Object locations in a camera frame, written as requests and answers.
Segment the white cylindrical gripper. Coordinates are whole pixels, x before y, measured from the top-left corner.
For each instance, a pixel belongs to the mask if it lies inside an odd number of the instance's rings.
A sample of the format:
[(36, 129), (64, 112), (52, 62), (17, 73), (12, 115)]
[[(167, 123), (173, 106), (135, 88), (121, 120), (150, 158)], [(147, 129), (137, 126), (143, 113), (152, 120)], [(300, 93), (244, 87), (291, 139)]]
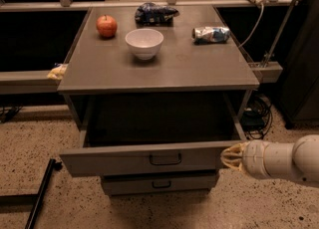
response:
[(226, 167), (256, 179), (295, 179), (292, 149), (292, 143), (253, 140), (225, 149), (220, 158)]

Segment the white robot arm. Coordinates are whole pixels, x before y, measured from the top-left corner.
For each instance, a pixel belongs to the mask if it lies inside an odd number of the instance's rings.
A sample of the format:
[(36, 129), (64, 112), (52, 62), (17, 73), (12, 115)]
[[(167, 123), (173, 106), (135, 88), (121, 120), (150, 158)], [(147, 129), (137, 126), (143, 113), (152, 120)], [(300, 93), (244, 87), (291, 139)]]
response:
[(291, 143), (250, 140), (225, 149), (221, 162), (255, 179), (285, 179), (319, 186), (319, 135), (310, 134)]

